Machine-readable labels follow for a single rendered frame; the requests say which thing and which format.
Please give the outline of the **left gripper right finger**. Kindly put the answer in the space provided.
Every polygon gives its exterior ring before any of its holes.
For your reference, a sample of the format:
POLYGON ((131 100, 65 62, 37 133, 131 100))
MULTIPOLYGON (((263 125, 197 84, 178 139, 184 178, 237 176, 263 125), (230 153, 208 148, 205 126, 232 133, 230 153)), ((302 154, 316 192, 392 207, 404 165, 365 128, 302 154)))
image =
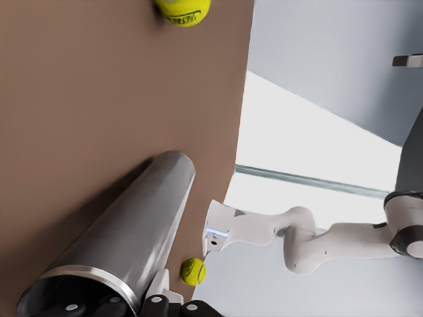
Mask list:
POLYGON ((160 269, 146 293, 140 317, 224 317, 202 300, 184 301, 170 290, 169 270, 160 269))

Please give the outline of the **pale grey finger of the right gripper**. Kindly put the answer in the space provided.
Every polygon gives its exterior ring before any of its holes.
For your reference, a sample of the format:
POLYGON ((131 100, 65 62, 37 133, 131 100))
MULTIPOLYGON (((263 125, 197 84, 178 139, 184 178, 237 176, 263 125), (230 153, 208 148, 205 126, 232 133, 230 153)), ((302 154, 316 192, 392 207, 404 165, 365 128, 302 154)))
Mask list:
POLYGON ((393 67, 423 68, 423 53, 398 55, 393 58, 393 67))

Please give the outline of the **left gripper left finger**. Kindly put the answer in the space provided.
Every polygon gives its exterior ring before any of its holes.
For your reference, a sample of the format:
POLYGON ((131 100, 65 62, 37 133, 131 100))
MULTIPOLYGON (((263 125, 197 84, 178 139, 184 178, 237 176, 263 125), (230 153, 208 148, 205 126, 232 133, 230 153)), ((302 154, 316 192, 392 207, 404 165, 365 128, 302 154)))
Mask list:
POLYGON ((101 299, 61 302, 38 313, 38 317, 134 317, 126 301, 118 295, 101 299))

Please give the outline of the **silver metal tennis tube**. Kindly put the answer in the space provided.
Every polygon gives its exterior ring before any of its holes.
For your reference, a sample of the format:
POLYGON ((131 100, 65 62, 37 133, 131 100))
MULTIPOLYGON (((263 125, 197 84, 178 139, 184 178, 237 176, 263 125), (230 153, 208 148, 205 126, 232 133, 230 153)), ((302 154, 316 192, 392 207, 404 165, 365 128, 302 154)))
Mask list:
POLYGON ((27 288, 16 316, 38 317, 61 302, 118 295, 136 317, 166 265, 194 175, 185 154, 158 155, 27 288))

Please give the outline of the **yellow tennis ball, small print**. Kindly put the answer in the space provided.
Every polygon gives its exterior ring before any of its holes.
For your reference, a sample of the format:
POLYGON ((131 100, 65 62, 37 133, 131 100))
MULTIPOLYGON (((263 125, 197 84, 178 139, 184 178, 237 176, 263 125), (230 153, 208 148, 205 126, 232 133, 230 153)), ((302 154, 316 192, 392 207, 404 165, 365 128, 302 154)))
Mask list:
POLYGON ((180 267, 180 278, 189 286, 202 283, 206 276, 206 266, 199 258, 188 258, 180 267))

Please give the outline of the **yellow tennis ball, large print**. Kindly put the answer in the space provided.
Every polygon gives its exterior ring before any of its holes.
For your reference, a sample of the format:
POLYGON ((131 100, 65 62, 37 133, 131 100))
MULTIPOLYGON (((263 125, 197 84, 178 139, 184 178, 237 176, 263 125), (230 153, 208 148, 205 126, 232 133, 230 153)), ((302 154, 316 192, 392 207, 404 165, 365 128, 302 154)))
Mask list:
POLYGON ((161 15, 171 24, 191 27, 207 16, 212 0, 155 0, 161 15))

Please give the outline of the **silver frame post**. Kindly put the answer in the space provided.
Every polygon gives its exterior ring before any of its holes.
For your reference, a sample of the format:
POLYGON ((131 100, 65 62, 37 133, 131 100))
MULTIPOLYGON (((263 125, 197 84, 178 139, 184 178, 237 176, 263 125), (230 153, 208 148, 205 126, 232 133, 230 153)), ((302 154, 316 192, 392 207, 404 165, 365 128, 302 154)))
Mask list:
POLYGON ((367 188, 367 187, 357 186, 353 184, 345 184, 342 182, 323 180, 319 178, 312 178, 312 177, 301 176, 297 174, 278 172, 274 170, 267 170, 262 168, 240 165, 240 164, 236 164, 233 171, 234 173, 246 174, 249 176, 256 176, 256 177, 261 177, 265 179, 278 180, 282 182, 310 186, 314 188, 321 188, 325 190, 332 190, 336 192, 343 192, 347 194, 361 195, 361 196, 372 197, 376 199, 385 199, 390 194, 390 192, 378 190, 375 188, 367 188))

